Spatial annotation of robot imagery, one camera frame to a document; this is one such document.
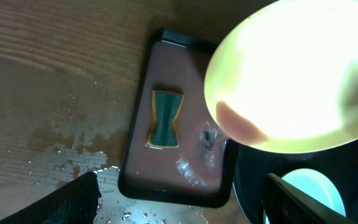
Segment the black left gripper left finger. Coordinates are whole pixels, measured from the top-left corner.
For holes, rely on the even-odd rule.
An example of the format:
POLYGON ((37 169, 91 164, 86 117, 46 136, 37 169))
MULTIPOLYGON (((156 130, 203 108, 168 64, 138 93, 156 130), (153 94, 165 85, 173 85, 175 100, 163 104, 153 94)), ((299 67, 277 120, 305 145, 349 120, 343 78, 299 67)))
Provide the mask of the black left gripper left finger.
POLYGON ((87 172, 0 224, 93 224, 100 197, 97 175, 87 172))

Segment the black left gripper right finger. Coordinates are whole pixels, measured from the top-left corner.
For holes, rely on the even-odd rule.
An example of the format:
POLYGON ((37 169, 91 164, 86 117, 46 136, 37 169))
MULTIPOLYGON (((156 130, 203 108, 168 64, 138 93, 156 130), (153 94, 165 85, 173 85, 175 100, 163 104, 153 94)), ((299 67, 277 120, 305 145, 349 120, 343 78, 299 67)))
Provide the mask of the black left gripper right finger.
POLYGON ((273 173, 265 186, 261 201, 271 224, 356 224, 273 173))

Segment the mint plate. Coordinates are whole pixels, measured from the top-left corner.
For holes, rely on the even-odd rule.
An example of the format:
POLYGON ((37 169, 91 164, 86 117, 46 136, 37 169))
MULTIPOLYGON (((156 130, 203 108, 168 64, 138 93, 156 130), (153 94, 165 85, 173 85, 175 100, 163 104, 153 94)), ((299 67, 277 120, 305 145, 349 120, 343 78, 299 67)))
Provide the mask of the mint plate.
MULTIPOLYGON (((323 205, 346 217, 344 203, 339 191, 322 173, 313 169, 297 169, 285 174, 281 178, 323 205)), ((264 223, 271 224, 265 214, 265 210, 264 223)))

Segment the green and orange sponge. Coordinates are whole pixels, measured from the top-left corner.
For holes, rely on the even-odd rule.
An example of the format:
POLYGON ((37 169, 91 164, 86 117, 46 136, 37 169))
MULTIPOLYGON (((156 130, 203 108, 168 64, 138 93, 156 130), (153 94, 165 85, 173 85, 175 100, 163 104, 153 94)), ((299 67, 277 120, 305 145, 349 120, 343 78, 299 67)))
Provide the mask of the green and orange sponge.
POLYGON ((152 91, 152 119, 146 145, 157 149, 179 146, 177 120, 184 95, 172 91, 152 91))

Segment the yellow plate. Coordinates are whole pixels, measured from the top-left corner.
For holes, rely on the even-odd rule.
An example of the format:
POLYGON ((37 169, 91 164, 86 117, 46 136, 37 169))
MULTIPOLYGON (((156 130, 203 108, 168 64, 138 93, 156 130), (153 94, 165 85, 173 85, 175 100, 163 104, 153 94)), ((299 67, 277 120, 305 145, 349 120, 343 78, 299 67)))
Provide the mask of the yellow plate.
POLYGON ((276 1, 243 20, 204 79, 212 118, 268 152, 315 152, 358 139, 358 0, 276 1))

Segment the black round tray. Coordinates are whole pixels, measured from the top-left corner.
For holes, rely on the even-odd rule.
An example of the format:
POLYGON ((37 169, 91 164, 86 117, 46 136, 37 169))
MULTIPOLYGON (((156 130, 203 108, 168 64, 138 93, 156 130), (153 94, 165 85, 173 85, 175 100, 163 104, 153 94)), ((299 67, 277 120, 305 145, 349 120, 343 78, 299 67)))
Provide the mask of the black round tray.
POLYGON ((317 170, 337 187, 347 217, 358 222, 358 140, 325 151, 279 154, 241 146, 234 192, 248 221, 262 223, 261 197, 269 173, 283 176, 301 168, 317 170))

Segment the brown rectangular tray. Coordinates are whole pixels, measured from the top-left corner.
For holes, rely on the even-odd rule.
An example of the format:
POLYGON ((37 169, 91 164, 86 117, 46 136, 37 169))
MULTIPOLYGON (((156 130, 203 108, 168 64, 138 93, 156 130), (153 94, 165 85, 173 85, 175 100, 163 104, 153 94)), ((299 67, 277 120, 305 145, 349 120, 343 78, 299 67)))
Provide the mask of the brown rectangular tray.
POLYGON ((216 47, 165 28, 150 36, 118 180, 126 197, 210 208, 228 201, 239 146, 219 129, 204 98, 216 47), (170 121, 178 139, 172 147, 149 141, 163 93, 183 97, 170 121))

